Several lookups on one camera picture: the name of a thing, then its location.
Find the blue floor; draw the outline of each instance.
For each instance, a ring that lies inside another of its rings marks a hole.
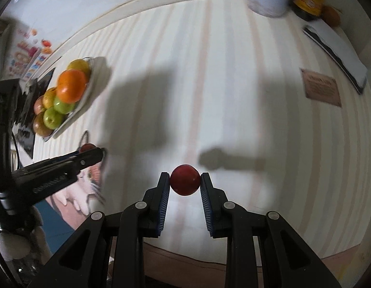
[[[73,228],[45,200],[36,204],[36,207],[43,218],[43,229],[46,234],[47,243],[52,253],[55,253],[69,236],[71,236]]]

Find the fruit plate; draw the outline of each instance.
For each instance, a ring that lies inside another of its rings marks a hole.
[[[61,126],[58,127],[56,130],[54,130],[50,136],[43,137],[44,142],[48,141],[53,135],[58,133],[75,116],[75,114],[77,114],[77,112],[79,112],[81,110],[81,108],[83,108],[83,106],[87,102],[89,96],[91,95],[92,88],[93,88],[93,85],[94,85],[94,79],[93,79],[94,73],[93,73],[93,71],[95,69],[95,59],[92,58],[92,57],[85,57],[83,59],[89,63],[89,68],[91,70],[91,75],[89,76],[89,80],[88,80],[87,86],[85,88],[85,91],[83,93],[83,96],[76,103],[75,108],[73,108],[73,110],[69,114],[66,115],[66,117],[64,118],[64,121],[61,124]]]

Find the striped tablecloth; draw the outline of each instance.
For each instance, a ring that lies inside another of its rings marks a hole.
[[[58,138],[36,138],[34,159],[74,151],[89,130],[109,152],[107,213],[188,163],[247,210],[281,213],[320,257],[355,246],[371,215],[371,90],[357,95],[302,25],[246,0],[179,2],[109,25],[54,64],[51,86],[73,59],[101,63],[86,111]],[[307,99],[300,68],[334,77],[342,108]],[[171,192],[162,236],[149,242],[225,263],[198,192]]]

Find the black cable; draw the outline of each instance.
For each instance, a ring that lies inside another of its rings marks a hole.
[[[15,149],[16,149],[16,154],[17,154],[17,157],[18,157],[18,167],[17,167],[17,170],[20,169],[20,156],[19,156],[19,149],[17,148],[17,144],[16,144],[16,139],[15,139],[15,136],[12,132],[12,139],[13,139],[13,142],[15,144]]]

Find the triangular cutout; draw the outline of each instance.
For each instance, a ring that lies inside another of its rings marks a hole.
[[[291,236],[284,230],[280,232],[281,240],[287,254],[288,263],[291,270],[297,270],[310,264],[310,259],[302,249],[296,244]]]
[[[83,261],[85,248],[87,247],[90,230],[85,230],[83,234],[76,239],[72,246],[61,257],[59,264],[72,270],[79,270]]]

